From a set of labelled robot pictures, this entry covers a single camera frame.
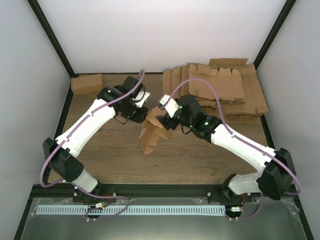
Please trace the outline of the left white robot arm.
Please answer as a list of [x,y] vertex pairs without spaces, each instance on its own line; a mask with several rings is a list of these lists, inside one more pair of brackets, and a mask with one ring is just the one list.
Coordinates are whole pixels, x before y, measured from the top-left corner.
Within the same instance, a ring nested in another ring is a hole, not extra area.
[[109,120],[121,116],[127,121],[142,123],[148,108],[144,105],[150,97],[142,80],[145,72],[137,77],[128,76],[123,84],[104,87],[90,108],[67,131],[55,139],[47,138],[42,146],[50,167],[63,182],[81,189],[89,201],[97,202],[102,196],[99,181],[77,159],[94,134]]

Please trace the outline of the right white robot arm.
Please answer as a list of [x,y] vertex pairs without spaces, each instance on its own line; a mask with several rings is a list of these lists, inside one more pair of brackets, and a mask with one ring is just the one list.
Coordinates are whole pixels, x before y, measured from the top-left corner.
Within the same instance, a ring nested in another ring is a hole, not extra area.
[[288,150],[275,150],[239,134],[220,118],[205,114],[192,95],[174,99],[165,94],[159,106],[166,110],[158,120],[167,130],[188,127],[197,138],[230,151],[254,167],[254,173],[232,174],[224,181],[225,200],[232,202],[247,193],[261,193],[272,200],[280,200],[290,194],[288,189],[295,174],[288,166],[292,160]]

